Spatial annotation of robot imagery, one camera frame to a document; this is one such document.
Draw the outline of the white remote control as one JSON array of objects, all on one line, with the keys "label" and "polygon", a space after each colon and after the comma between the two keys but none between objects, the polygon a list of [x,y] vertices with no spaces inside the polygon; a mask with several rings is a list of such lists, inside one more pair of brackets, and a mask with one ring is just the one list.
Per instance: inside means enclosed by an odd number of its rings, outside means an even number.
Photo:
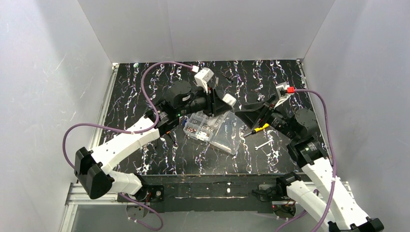
[{"label": "white remote control", "polygon": [[228,105],[230,105],[231,107],[234,107],[234,105],[235,105],[236,102],[237,102],[237,99],[236,99],[234,96],[230,95],[230,94],[225,94],[225,95],[223,96],[222,100],[223,100],[225,103],[227,103]]}]

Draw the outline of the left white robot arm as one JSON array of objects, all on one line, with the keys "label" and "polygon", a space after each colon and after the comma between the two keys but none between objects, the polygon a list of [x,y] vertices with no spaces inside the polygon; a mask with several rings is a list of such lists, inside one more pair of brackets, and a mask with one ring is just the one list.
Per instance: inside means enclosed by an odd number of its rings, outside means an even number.
[{"label": "left white robot arm", "polygon": [[[76,151],[74,174],[91,199],[108,192],[135,195],[142,187],[142,179],[135,174],[114,171],[114,168],[136,150],[160,139],[179,124],[180,117],[203,112],[208,117],[220,116],[232,109],[235,97],[225,94],[219,97],[211,87],[193,88],[187,81],[173,83],[163,97],[155,103],[158,113],[148,110],[125,133],[121,133],[91,150]],[[156,116],[158,124],[153,125]]]}]

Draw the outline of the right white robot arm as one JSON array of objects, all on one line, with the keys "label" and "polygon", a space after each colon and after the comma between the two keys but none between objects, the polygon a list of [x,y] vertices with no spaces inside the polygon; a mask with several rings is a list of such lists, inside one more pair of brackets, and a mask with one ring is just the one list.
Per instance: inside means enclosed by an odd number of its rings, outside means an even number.
[{"label": "right white robot arm", "polygon": [[245,105],[235,115],[251,128],[268,124],[288,137],[289,155],[314,183],[321,197],[293,172],[277,178],[276,193],[298,202],[317,221],[314,232],[319,228],[329,232],[383,231],[381,220],[371,218],[336,176],[336,166],[323,153],[315,137],[319,125],[314,112],[302,108],[288,117],[278,105],[279,101],[272,97],[265,102]]}]

